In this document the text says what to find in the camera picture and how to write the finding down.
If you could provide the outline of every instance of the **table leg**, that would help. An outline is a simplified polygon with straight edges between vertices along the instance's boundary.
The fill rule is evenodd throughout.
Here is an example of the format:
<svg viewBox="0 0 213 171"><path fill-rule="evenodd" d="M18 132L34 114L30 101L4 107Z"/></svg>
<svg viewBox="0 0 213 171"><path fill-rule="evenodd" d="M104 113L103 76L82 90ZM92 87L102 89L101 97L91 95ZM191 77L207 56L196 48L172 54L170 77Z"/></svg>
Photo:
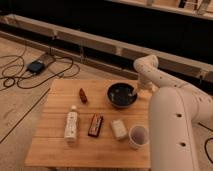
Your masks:
<svg viewBox="0 0 213 171"><path fill-rule="evenodd" d="M56 167L47 167L50 171L58 171Z"/></svg>

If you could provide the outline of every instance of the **chocolate bar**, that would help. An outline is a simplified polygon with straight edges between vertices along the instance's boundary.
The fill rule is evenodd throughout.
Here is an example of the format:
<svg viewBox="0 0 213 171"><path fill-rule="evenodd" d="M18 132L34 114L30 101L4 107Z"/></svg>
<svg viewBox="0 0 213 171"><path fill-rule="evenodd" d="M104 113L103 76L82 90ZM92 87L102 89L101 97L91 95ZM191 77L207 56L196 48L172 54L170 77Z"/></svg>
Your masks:
<svg viewBox="0 0 213 171"><path fill-rule="evenodd" d="M87 103L87 96L82 88L79 90L79 96L81 98L82 103Z"/></svg>
<svg viewBox="0 0 213 171"><path fill-rule="evenodd" d="M103 122L103 116L100 114L94 114L92 122L88 131L88 135L92 137L98 137Z"/></svg>

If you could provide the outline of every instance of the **small box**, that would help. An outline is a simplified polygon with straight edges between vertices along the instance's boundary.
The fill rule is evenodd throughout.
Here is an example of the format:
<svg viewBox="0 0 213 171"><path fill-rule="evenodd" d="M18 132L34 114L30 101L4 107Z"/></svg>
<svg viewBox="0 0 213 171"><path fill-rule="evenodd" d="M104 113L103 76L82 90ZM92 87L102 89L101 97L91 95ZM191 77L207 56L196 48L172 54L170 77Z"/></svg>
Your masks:
<svg viewBox="0 0 213 171"><path fill-rule="evenodd" d="M99 133L100 133L100 129L101 129L101 125L103 122L103 116L101 116L100 114L94 114L91 124L90 124L90 128L88 131L88 135L91 137L98 137Z"/></svg>
<svg viewBox="0 0 213 171"><path fill-rule="evenodd" d="M128 136L126 127L121 119L112 121L110 125L117 140L122 140Z"/></svg>

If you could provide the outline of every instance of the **black wall panel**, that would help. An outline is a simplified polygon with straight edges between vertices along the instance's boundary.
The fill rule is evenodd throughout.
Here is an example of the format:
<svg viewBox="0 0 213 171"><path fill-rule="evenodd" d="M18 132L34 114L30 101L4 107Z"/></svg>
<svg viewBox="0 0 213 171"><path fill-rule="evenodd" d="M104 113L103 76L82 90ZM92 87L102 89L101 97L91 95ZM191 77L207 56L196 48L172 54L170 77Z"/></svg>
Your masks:
<svg viewBox="0 0 213 171"><path fill-rule="evenodd" d="M10 1L0 9L213 64L213 21L104 0Z"/></svg>

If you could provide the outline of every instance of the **bottle cap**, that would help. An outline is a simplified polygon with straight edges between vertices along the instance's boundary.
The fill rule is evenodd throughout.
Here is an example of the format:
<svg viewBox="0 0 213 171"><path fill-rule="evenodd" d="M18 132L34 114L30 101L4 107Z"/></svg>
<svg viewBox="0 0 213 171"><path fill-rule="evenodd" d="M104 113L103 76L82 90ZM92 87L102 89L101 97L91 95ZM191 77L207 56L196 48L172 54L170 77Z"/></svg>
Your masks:
<svg viewBox="0 0 213 171"><path fill-rule="evenodd" d="M77 110L77 106L72 105L72 106L70 107L70 109L71 109L71 111L76 111L76 110Z"/></svg>

